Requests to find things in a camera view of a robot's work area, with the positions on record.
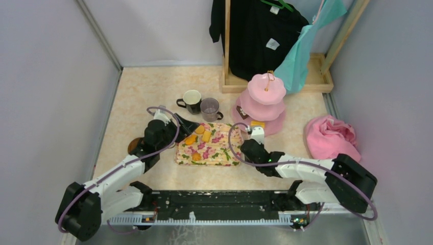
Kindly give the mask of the chocolate triangle cake slice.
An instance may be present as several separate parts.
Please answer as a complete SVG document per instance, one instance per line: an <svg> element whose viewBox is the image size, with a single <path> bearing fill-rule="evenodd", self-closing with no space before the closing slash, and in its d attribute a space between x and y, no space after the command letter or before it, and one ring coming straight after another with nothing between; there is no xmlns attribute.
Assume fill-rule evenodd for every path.
<svg viewBox="0 0 433 245"><path fill-rule="evenodd" d="M236 106L236 111L242 119L247 119L249 115L242 109L241 106Z"/></svg>

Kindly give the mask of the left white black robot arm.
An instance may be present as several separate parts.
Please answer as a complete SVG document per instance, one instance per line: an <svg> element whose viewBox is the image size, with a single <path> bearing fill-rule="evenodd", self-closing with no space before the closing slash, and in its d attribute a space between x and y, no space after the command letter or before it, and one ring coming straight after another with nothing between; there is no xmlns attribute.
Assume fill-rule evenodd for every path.
<svg viewBox="0 0 433 245"><path fill-rule="evenodd" d="M60 232L87 241L102 224L124 211L156 208L152 189L136 178L160 160L162 151L192 135L200 124L177 113L173 119L159 110L153 115L144 136L131 141L122 162L91 181L73 182L66 188L55 217Z"/></svg>

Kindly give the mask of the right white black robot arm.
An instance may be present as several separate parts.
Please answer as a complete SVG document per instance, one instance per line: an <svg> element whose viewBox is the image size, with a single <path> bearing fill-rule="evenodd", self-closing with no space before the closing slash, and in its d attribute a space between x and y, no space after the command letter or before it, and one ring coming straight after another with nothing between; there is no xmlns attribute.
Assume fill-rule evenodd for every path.
<svg viewBox="0 0 433 245"><path fill-rule="evenodd" d="M294 180L287 197L293 210L311 203L334 203L364 214L377 184L377 178L347 154L324 160L299 158L268 152L254 139L246 140L240 151L262 174Z"/></svg>

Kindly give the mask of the yellow rectangular biscuit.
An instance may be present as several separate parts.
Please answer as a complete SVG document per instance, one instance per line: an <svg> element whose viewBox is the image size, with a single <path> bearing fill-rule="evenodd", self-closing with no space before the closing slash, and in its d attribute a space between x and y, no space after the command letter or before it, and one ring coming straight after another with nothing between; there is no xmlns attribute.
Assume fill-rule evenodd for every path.
<svg viewBox="0 0 433 245"><path fill-rule="evenodd" d="M204 131L202 135L202 141L203 142L209 142L211 139L211 132L210 131Z"/></svg>

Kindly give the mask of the yellow layered cake slice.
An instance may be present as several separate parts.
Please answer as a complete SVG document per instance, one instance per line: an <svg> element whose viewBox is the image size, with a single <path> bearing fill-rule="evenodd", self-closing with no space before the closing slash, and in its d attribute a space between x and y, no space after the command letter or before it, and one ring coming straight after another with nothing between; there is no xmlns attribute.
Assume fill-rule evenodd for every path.
<svg viewBox="0 0 433 245"><path fill-rule="evenodd" d="M252 121L250 122L250 126L251 126L251 127L259 126L259 127L265 128L266 123L263 122L263 121L252 120Z"/></svg>

